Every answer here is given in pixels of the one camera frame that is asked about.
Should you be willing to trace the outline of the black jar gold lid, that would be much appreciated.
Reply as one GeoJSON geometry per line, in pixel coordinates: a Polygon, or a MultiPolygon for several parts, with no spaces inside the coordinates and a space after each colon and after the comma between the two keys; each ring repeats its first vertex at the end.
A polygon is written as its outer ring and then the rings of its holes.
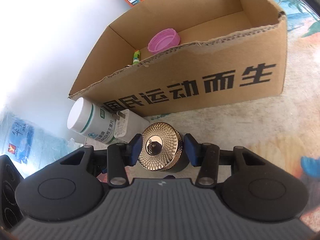
{"type": "Polygon", "coordinates": [[[182,137],[170,124],[151,124],[142,133],[142,139],[138,160],[146,170],[177,173],[188,166],[182,137]]]}

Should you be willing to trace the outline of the large brown cardboard box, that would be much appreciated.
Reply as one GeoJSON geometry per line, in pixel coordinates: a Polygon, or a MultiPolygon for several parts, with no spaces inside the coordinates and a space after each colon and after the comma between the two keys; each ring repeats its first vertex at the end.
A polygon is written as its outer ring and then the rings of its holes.
{"type": "Polygon", "coordinates": [[[286,59],[287,16],[273,0],[144,0],[107,26],[69,97],[141,116],[256,100],[282,93],[286,59]],[[180,44],[150,53],[169,28],[180,44]]]}

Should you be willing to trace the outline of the pink plastic lid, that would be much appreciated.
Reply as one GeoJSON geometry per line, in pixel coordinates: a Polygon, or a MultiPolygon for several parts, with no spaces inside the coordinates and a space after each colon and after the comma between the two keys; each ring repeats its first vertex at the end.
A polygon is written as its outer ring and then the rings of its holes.
{"type": "Polygon", "coordinates": [[[157,33],[148,44],[148,51],[157,54],[169,48],[178,46],[181,38],[175,29],[164,29],[157,33]]]}

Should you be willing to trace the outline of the white supplement bottle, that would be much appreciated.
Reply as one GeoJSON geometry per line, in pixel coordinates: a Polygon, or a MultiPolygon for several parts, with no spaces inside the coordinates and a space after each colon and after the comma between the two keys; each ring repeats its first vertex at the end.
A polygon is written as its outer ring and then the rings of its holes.
{"type": "Polygon", "coordinates": [[[116,119],[107,110],[78,98],[67,119],[67,128],[87,138],[110,144],[114,139],[116,119]]]}

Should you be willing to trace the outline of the white USB charger plug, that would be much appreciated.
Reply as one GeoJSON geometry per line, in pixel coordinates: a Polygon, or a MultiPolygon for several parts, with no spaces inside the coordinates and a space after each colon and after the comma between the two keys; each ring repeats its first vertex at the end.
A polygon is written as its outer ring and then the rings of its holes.
{"type": "Polygon", "coordinates": [[[114,137],[123,142],[130,142],[136,134],[141,134],[150,122],[129,109],[113,114],[116,119],[114,137]]]}

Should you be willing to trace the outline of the small green glue stick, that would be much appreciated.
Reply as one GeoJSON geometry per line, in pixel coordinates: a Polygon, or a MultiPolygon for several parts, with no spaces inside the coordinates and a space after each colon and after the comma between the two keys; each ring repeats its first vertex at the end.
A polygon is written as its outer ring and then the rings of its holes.
{"type": "Polygon", "coordinates": [[[140,50],[136,50],[133,54],[132,64],[138,64],[140,62],[140,50]]]}

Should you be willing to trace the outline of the blue water bottle pack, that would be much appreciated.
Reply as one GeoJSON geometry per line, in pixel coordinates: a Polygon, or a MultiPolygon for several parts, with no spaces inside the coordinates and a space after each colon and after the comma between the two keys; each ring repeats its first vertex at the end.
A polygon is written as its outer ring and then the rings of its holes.
{"type": "Polygon", "coordinates": [[[83,144],[56,137],[12,112],[1,113],[1,155],[6,154],[26,178],[83,144]]]}

